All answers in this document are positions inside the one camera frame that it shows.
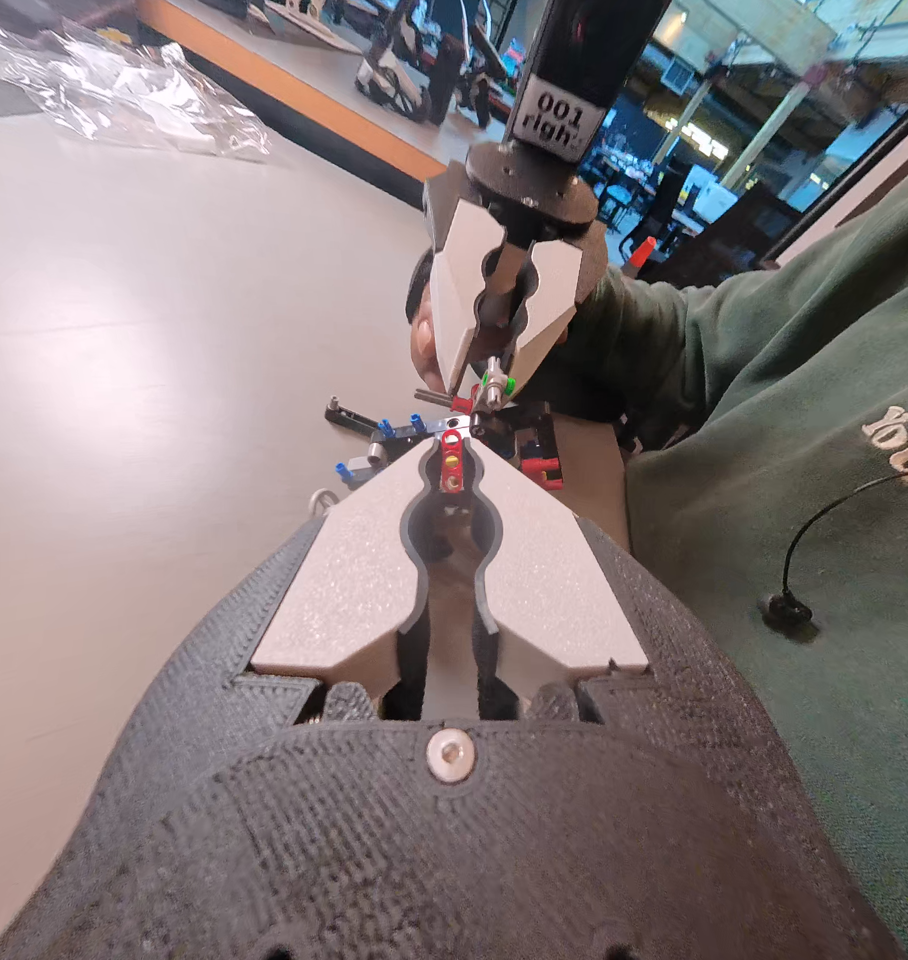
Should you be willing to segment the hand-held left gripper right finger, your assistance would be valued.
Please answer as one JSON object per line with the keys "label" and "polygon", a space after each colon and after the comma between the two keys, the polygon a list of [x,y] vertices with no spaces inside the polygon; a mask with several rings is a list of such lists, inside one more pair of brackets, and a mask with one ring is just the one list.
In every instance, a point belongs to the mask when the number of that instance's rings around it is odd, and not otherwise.
{"label": "hand-held left gripper right finger", "polygon": [[649,659],[579,518],[483,444],[468,438],[464,451],[490,522],[475,597],[496,642],[495,676],[532,700],[546,684],[573,687],[609,668],[645,673]]}

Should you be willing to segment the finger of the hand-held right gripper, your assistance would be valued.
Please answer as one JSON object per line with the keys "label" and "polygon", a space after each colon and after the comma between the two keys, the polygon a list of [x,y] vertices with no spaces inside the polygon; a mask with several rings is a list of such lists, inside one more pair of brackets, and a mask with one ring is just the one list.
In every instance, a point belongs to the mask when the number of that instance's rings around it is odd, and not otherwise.
{"label": "finger of the hand-held right gripper", "polygon": [[508,377],[516,394],[532,379],[576,309],[581,250],[555,240],[534,243],[518,275],[521,302],[511,322]]}
{"label": "finger of the hand-held right gripper", "polygon": [[499,256],[505,240],[505,229],[487,209],[458,200],[444,244],[435,253],[430,281],[436,362],[448,394],[460,390],[480,323],[488,260]]}

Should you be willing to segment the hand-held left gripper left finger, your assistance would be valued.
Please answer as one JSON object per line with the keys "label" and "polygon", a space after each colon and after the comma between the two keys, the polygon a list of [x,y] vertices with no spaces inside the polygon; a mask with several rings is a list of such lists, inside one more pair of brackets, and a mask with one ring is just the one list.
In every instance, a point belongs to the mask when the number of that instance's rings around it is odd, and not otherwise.
{"label": "hand-held left gripper left finger", "polygon": [[323,516],[249,662],[258,674],[357,683],[401,679],[397,645],[421,617],[427,571],[410,523],[438,441],[405,453]]}

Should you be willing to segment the lego car chassis assembly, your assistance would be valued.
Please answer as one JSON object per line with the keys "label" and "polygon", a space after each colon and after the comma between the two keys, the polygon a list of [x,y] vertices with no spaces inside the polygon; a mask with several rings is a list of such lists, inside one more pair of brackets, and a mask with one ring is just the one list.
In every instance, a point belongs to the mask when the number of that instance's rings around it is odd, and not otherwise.
{"label": "lego car chassis assembly", "polygon": [[[393,425],[386,417],[376,419],[380,430],[367,442],[366,453],[335,466],[340,481],[355,493],[423,443],[432,445],[424,461],[427,467],[425,489],[417,493],[404,510],[405,520],[414,517],[423,506],[431,515],[467,515],[482,523],[501,521],[490,494],[479,490],[485,470],[481,449],[486,449],[519,472],[528,482],[547,494],[564,488],[563,468],[556,442],[550,405],[543,401],[517,402],[515,383],[504,375],[495,358],[488,359],[479,383],[468,395],[438,393],[418,388],[414,398],[442,409],[440,418],[425,419],[411,414],[409,421]],[[440,439],[447,428],[457,428],[463,439],[464,490],[446,496],[438,488],[440,479]]]}

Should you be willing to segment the red lego beam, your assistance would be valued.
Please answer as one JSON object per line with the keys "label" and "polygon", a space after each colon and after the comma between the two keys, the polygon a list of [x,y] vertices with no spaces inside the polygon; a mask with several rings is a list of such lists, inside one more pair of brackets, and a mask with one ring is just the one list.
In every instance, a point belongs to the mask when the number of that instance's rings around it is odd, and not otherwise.
{"label": "red lego beam", "polygon": [[440,479],[438,488],[447,497],[464,490],[463,439],[457,428],[447,428],[440,439]]}

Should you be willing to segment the person's right hand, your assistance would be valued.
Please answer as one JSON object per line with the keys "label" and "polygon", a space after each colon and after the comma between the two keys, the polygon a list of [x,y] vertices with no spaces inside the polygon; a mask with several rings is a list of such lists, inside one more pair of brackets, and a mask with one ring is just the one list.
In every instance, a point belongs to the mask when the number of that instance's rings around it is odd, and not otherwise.
{"label": "person's right hand", "polygon": [[412,365],[420,380],[435,393],[447,394],[436,358],[436,340],[433,315],[428,306],[422,306],[410,323],[410,352]]}

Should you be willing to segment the white wheeled machine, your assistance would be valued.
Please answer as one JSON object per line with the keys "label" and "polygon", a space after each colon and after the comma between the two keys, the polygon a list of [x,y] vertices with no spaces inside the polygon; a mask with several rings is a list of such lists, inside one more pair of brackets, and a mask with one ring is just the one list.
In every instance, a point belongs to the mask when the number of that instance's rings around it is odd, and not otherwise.
{"label": "white wheeled machine", "polygon": [[490,2],[394,2],[373,28],[355,87],[416,124],[439,127],[455,107],[485,130],[492,93],[508,78],[492,26]]}

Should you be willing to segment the black clip microphone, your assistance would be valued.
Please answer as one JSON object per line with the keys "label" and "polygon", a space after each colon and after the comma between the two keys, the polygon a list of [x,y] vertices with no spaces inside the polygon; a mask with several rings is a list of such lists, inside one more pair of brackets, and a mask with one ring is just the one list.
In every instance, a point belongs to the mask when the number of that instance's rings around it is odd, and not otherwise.
{"label": "black clip microphone", "polygon": [[763,598],[759,610],[763,621],[782,633],[806,628],[813,621],[812,610],[789,590]]}

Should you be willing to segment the wooden furniture edge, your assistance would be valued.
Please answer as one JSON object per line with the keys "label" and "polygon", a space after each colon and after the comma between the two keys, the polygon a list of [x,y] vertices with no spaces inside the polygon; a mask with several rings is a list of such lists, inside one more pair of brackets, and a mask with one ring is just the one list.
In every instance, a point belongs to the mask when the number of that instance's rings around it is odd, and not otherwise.
{"label": "wooden furniture edge", "polygon": [[417,206],[422,183],[466,148],[448,126],[418,126],[353,87],[356,59],[251,33],[201,2],[137,2],[145,31],[178,43],[269,127]]}

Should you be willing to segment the empty clear plastic bag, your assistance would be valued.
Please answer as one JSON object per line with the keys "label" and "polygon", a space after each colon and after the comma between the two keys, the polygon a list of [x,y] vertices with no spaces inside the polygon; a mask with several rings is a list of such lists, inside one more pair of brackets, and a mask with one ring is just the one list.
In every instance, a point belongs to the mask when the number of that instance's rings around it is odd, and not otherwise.
{"label": "empty clear plastic bag", "polygon": [[175,42],[132,46],[41,2],[0,2],[6,77],[52,122],[112,146],[265,162],[267,127]]}

